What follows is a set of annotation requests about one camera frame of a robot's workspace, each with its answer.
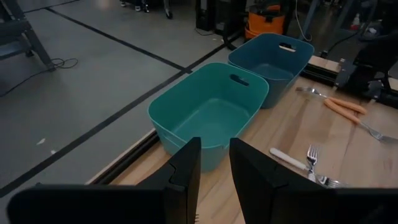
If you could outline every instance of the black floor line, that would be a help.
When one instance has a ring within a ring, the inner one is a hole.
[[[129,47],[129,48],[131,48],[131,49],[133,49],[133,50],[136,50],[136,51],[138,51],[138,52],[140,52],[140,53],[143,53],[143,54],[145,54],[146,56],[150,56],[150,57],[153,58],[153,59],[156,59],[156,60],[161,61],[161,62],[163,62],[163,63],[165,63],[165,64],[167,64],[167,65],[170,65],[170,66],[173,67],[173,68],[176,68],[176,69],[178,69],[178,70],[184,70],[184,69],[185,69],[185,68],[184,68],[183,66],[181,66],[181,65],[177,65],[177,64],[174,63],[174,62],[171,62],[171,61],[169,61],[169,60],[167,60],[167,59],[165,59],[165,58],[162,58],[161,56],[158,56],[158,55],[156,55],[156,54],[153,54],[153,53],[151,53],[151,52],[149,52],[149,51],[147,51],[147,50],[144,50],[144,49],[142,49],[142,48],[139,48],[139,47],[137,47],[137,46],[135,46],[135,45],[132,45],[132,44],[130,44],[130,43],[124,41],[124,40],[118,39],[118,38],[116,38],[116,37],[114,37],[114,36],[112,36],[112,35],[109,35],[109,34],[103,32],[103,31],[100,31],[99,29],[95,29],[94,27],[89,26],[89,25],[87,25],[87,24],[84,24],[84,23],[82,23],[82,22],[80,22],[80,21],[78,21],[78,20],[76,20],[76,19],[72,19],[71,17],[68,17],[68,16],[66,16],[66,15],[64,15],[64,14],[62,14],[62,13],[59,13],[59,12],[53,10],[53,9],[45,8],[45,10],[47,10],[47,11],[49,11],[49,12],[52,12],[52,13],[58,15],[58,16],[61,16],[62,18],[67,19],[67,20],[69,20],[69,21],[71,21],[71,22],[74,22],[74,23],[76,23],[76,24],[78,24],[78,25],[81,25],[82,27],[87,28],[87,29],[89,29],[89,30],[91,30],[91,31],[93,31],[93,32],[96,32],[96,33],[99,34],[99,35],[102,35],[102,36],[107,37],[107,38],[109,38],[109,39],[111,39],[111,40],[113,40],[113,41],[116,41],[116,42],[119,43],[119,44],[123,44],[123,45],[126,46],[126,47]]]
[[[235,37],[232,38],[232,41],[236,40],[239,36],[236,35]],[[157,85],[153,89],[149,90],[148,92],[144,93],[141,95],[139,98],[134,100],[133,102],[129,103],[127,106],[123,107],[121,110],[116,112],[115,114],[112,114],[110,117],[102,121],[100,124],[96,125],[94,128],[83,134],[82,136],[78,137],[71,143],[69,143],[67,146],[63,147],[61,150],[59,150],[57,153],[54,155],[51,155],[49,158],[46,160],[42,161],[40,164],[37,164],[35,167],[31,168],[29,171],[25,172],[12,182],[8,183],[6,186],[4,186],[2,189],[0,189],[0,198],[4,197],[5,195],[9,194],[13,190],[17,189],[20,187],[22,184],[42,172],[44,169],[47,167],[51,166],[54,162],[57,162],[59,159],[61,159],[63,156],[67,155],[69,152],[72,152],[75,148],[89,140],[89,138],[93,137],[95,134],[98,134],[100,131],[102,131],[104,128],[109,126],[111,123],[115,122],[117,119],[119,119],[121,116],[125,115],[127,112],[131,111],[133,108],[135,108],[137,105],[148,99],[150,96],[153,94],[157,93],[159,90],[163,89],[165,86],[171,84],[174,82],[176,79],[180,78],[182,75],[186,73],[192,73],[192,69],[204,62],[206,59],[210,58],[217,52],[219,52],[221,49],[226,47],[225,44],[222,44],[221,46],[215,48],[202,58],[199,58],[196,62],[193,62],[191,65],[189,65],[186,68],[182,68],[180,72],[177,74],[173,75],[166,81],[162,82],[161,84]]]
[[[80,1],[80,0],[72,0],[72,1],[64,2],[64,3],[60,3],[60,4],[55,4],[55,5],[52,5],[52,6],[45,6],[45,7],[41,7],[41,8],[38,8],[38,9],[32,9],[32,10],[25,11],[24,13],[26,14],[26,13],[30,13],[30,12],[35,12],[35,11],[39,11],[39,10],[42,10],[42,9],[46,9],[46,8],[51,8],[51,7],[55,7],[55,6],[62,6],[64,4],[69,4],[69,3],[72,3],[72,2],[75,2],[75,1]]]

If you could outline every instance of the wooden tabletop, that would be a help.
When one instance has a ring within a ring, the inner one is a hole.
[[[312,63],[325,63],[325,66],[329,63],[331,69],[338,69],[337,63],[323,59],[316,62],[312,59]],[[323,94],[361,104],[368,110],[366,116],[360,116],[362,121],[383,134],[398,137],[398,110],[379,103],[360,102],[328,86],[299,78],[277,106],[259,111],[241,139],[268,156],[271,156],[269,149],[276,147],[304,163],[309,145],[318,144],[322,147],[315,168],[319,174],[353,187],[398,187],[398,145],[381,144],[364,129],[328,109],[322,99],[297,94],[296,86],[313,86]],[[158,143],[112,184],[137,184],[169,158]],[[275,160],[306,176],[301,170]],[[199,223],[244,223],[228,156],[216,170],[201,175],[197,214]]]

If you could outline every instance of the teal plastic bin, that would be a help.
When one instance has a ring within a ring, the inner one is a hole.
[[[201,170],[208,172],[227,155],[229,139],[247,128],[268,89],[256,74],[211,63],[156,98],[148,114],[171,155],[192,137],[201,137]]]
[[[265,78],[269,93],[262,108],[274,107],[313,55],[312,45],[279,34],[261,34],[234,50],[228,63]]]

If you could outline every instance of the gray floor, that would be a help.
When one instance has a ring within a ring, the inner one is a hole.
[[[63,2],[66,1],[19,0],[24,11]],[[174,7],[173,20],[166,19],[161,9],[149,14],[136,13],[121,8],[117,0],[81,0],[52,9],[182,67],[223,44],[218,35],[200,36],[194,31],[195,13],[191,6]],[[0,98],[0,187],[179,72],[45,9],[26,16],[52,58],[77,58],[79,64],[38,75]],[[226,62],[229,53],[228,49],[221,49],[194,70],[206,63]],[[22,55],[0,61],[0,68],[3,90],[44,66],[37,57]],[[0,198],[0,211],[5,211],[15,192],[38,182],[86,182],[152,128],[146,112],[149,103],[186,75]],[[4,212],[0,213],[0,223],[6,223]]]

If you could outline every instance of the bin handle hole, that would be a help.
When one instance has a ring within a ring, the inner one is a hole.
[[[291,44],[286,44],[286,43],[280,43],[279,47],[281,49],[290,51],[290,52],[295,52],[296,51],[296,46],[292,46]]]
[[[235,81],[239,84],[242,84],[244,86],[249,86],[249,84],[247,82],[243,81],[243,79],[241,77],[239,77],[235,74],[231,74],[229,77],[230,77],[230,79],[232,79],[233,81]]]

